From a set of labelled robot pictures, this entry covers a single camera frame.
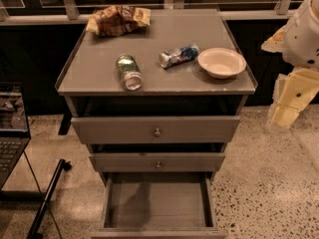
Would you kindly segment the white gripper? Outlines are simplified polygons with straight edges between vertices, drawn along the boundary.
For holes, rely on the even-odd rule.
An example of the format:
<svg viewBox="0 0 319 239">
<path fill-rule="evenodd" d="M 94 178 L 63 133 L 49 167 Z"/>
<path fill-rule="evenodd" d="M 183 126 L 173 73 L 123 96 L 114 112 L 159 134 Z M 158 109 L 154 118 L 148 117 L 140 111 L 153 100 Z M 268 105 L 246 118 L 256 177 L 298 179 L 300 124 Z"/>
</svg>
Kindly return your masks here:
<svg viewBox="0 0 319 239">
<path fill-rule="evenodd" d="M 319 0 L 304 0 L 261 49 L 282 53 L 284 61 L 295 66 L 288 75 L 278 76 L 268 113 L 271 127 L 290 128 L 319 93 Z"/>
</svg>

